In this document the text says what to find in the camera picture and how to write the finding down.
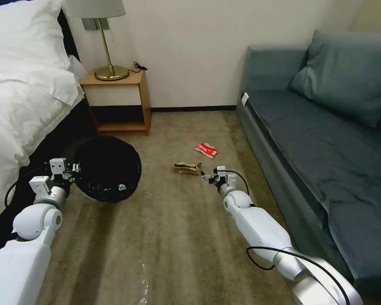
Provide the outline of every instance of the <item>white duvet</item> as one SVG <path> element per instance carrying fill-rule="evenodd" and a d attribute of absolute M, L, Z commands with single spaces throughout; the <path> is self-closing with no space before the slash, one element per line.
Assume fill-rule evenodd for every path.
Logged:
<path fill-rule="evenodd" d="M 60 9 L 61 0 L 0 6 L 0 213 L 20 167 L 83 96 L 85 71 L 65 52 Z"/>
<path fill-rule="evenodd" d="M 83 92 L 74 83 L 76 91 L 69 93 L 74 102 L 68 105 L 37 86 L 19 80 L 0 82 L 0 213 L 19 168 L 29 164 L 40 142 L 82 99 Z"/>

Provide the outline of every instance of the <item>table lamp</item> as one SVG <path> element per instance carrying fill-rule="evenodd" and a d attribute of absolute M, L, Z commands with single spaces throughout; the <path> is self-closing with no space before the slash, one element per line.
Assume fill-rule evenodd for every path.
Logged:
<path fill-rule="evenodd" d="M 113 66 L 110 61 L 105 33 L 100 18 L 124 16 L 126 11 L 121 0 L 67 0 L 65 1 L 66 14 L 70 17 L 94 18 L 102 35 L 105 47 L 107 67 L 95 69 L 94 76 L 98 80 L 119 80 L 128 76 L 127 68 Z"/>

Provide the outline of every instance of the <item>white bedsheet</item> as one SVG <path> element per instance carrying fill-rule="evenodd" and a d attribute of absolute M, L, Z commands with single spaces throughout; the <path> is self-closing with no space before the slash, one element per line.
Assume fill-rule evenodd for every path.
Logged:
<path fill-rule="evenodd" d="M 72 59 L 71 69 L 76 70 L 78 89 L 71 105 L 23 81 L 0 82 L 0 214 L 4 196 L 17 180 L 20 167 L 29 164 L 29 156 L 45 136 L 82 100 L 78 80 L 84 74 L 83 66 Z"/>

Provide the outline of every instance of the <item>brown paper bag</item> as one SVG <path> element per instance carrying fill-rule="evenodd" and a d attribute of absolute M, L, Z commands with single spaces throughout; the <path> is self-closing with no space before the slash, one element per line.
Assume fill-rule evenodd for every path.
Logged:
<path fill-rule="evenodd" d="M 185 162 L 179 162 L 174 164 L 174 168 L 178 173 L 192 174 L 192 175 L 200 175 L 201 166 L 202 166 L 202 163 L 187 164 Z"/>

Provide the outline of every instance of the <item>red snack wrapper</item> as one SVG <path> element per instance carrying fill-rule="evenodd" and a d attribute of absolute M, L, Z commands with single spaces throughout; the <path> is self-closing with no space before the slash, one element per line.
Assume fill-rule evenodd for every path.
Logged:
<path fill-rule="evenodd" d="M 217 150 L 208 143 L 202 143 L 195 147 L 195 150 L 201 152 L 206 157 L 213 159 L 217 154 Z"/>

